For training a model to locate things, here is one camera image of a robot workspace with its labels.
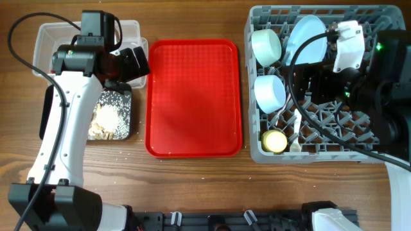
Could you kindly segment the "light blue bowl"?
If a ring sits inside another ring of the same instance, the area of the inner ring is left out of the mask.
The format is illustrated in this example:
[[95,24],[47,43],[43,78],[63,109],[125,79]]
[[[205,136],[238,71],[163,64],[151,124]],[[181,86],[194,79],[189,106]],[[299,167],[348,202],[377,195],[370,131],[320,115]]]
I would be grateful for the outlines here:
[[286,102],[285,87],[276,75],[258,76],[254,82],[255,98],[260,109],[271,114]]

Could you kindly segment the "yellow plastic cup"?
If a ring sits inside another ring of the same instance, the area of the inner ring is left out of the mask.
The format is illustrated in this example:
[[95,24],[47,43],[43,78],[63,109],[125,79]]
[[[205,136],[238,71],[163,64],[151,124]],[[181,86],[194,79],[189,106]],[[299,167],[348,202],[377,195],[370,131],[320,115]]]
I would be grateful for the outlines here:
[[280,131],[269,130],[262,135],[261,144],[267,152],[282,153],[287,147],[288,140]]

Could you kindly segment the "green bowl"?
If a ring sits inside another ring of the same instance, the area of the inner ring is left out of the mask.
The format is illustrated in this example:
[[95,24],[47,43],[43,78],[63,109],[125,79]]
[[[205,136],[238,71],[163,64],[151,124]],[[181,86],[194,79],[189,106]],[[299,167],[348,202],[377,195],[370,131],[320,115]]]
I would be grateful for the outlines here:
[[274,30],[255,31],[251,36],[251,42],[253,53],[261,66],[268,67],[280,59],[281,43]]

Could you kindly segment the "red plastic tray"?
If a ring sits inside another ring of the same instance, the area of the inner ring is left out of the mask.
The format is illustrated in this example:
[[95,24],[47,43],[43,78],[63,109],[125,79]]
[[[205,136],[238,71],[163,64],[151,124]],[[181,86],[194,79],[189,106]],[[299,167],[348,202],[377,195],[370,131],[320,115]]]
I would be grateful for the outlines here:
[[144,145],[156,158],[236,155],[243,144],[238,49],[227,39],[150,47]]

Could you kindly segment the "clear plastic bin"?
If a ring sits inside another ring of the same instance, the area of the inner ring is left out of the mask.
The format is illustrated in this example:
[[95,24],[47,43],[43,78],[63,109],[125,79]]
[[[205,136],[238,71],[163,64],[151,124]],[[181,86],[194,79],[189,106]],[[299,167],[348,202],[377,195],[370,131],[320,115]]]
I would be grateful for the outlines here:
[[[53,76],[52,56],[61,45],[69,45],[72,38],[80,33],[76,26],[81,26],[80,21],[69,24],[68,22],[45,23],[39,28],[33,54],[33,65]],[[139,23],[135,20],[121,20],[115,22],[115,42],[121,42],[120,48],[112,51],[115,56],[126,48],[141,47],[144,55],[148,56],[148,41],[141,36]]]

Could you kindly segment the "white plastic fork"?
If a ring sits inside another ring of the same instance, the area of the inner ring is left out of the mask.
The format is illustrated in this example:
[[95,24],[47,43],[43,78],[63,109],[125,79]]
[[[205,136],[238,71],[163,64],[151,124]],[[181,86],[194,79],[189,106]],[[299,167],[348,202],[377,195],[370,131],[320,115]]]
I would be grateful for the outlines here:
[[287,105],[288,105],[288,102],[290,101],[290,99],[291,99],[291,94],[288,94],[287,97],[286,97],[286,101],[285,101],[283,107],[282,107],[282,108],[277,112],[277,114],[275,115],[276,118],[279,118],[279,116],[281,116],[282,113],[286,110]]

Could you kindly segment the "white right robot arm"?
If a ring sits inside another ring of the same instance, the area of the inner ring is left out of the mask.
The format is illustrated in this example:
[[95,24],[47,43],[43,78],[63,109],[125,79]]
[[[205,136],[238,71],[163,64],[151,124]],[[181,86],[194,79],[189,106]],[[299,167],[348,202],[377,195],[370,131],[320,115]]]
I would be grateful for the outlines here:
[[333,142],[363,155],[384,161],[390,179],[391,225],[393,230],[410,230],[410,32],[379,31],[367,73],[353,55],[347,67],[330,71],[324,64],[311,64],[319,75],[311,84],[312,101],[340,99],[352,111],[369,116],[371,131],[380,141],[380,152],[362,150],[331,135],[313,121],[305,109],[301,115],[318,132]]

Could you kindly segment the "grey dishwasher rack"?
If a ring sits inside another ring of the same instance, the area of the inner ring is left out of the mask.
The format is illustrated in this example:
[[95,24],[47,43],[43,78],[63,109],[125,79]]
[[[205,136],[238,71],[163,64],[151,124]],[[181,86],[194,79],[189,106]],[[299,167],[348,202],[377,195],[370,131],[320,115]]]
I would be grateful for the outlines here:
[[[286,110],[279,116],[264,113],[259,107],[254,93],[254,82],[258,76],[274,74],[285,85],[285,64],[281,59],[270,67],[262,67],[252,51],[251,36],[257,30],[271,29],[279,36],[283,54],[294,26],[307,15],[317,16],[328,28],[334,22],[356,20],[363,26],[365,37],[364,61],[369,61],[377,32],[381,30],[405,30],[404,17],[401,10],[394,5],[257,5],[249,11],[244,28],[245,59],[249,79],[250,153],[254,162],[259,164],[309,164],[325,161],[353,161],[378,163],[380,160],[370,158],[361,153],[351,151],[312,128],[305,120],[301,123],[299,144],[301,152],[290,152],[288,147],[282,153],[267,152],[262,148],[261,137],[269,130],[284,133],[291,145],[295,139],[293,124],[295,121],[294,104],[290,100]],[[303,109],[323,129],[336,137],[355,145],[358,148],[373,151],[379,140],[371,131],[367,133],[369,118],[361,112],[349,112],[347,108],[337,109],[340,102],[332,101],[321,105],[311,102],[311,93],[307,92],[302,102]]]

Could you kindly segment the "light blue plate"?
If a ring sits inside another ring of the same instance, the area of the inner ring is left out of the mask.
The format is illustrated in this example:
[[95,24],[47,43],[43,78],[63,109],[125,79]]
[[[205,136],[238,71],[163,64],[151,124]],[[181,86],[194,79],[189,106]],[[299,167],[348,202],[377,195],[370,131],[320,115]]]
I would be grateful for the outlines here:
[[[293,28],[288,39],[286,52],[290,54],[286,60],[286,65],[290,65],[295,52],[308,39],[320,35],[326,31],[325,24],[314,15],[303,17]],[[298,64],[313,64],[321,62],[327,50],[327,37],[322,37],[306,46],[296,60]]]

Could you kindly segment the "white plastic spoon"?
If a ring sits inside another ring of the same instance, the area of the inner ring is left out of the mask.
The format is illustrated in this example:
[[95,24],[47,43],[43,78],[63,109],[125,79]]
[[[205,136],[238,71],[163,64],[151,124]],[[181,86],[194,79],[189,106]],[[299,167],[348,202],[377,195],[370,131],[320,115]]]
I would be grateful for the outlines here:
[[299,144],[299,132],[301,128],[302,115],[297,109],[295,109],[294,116],[295,116],[295,121],[293,124],[293,134],[295,135],[295,139],[290,145],[290,152],[301,152],[302,148]]

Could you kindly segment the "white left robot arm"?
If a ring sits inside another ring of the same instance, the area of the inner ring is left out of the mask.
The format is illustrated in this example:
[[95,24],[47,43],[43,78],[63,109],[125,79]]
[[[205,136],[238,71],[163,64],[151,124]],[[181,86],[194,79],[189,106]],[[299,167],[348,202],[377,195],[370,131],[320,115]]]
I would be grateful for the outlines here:
[[94,107],[103,89],[129,96],[130,80],[150,72],[141,47],[122,48],[119,19],[85,10],[78,34],[60,46],[42,115],[42,145],[27,180],[8,200],[19,224],[32,230],[142,230],[129,205],[103,203],[83,188],[83,156]]

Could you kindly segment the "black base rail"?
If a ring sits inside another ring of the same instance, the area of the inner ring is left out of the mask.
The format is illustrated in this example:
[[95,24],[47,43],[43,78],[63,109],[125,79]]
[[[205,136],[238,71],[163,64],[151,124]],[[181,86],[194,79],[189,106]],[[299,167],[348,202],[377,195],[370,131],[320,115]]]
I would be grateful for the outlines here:
[[127,230],[313,230],[309,215],[299,210],[220,214],[135,212]]

